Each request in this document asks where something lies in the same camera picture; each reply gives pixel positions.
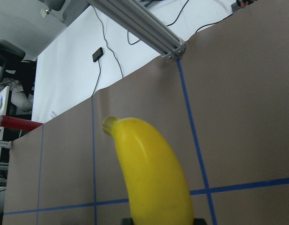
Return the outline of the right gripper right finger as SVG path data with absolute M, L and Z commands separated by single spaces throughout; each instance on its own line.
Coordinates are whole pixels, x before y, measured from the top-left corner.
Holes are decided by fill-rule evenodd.
M 206 225 L 206 221 L 203 218 L 194 218 L 193 224 L 194 225 Z

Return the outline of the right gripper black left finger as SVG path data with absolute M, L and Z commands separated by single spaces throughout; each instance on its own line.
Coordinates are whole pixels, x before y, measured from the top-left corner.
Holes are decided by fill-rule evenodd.
M 123 218 L 120 221 L 121 225 L 133 225 L 133 219 L 132 218 Z

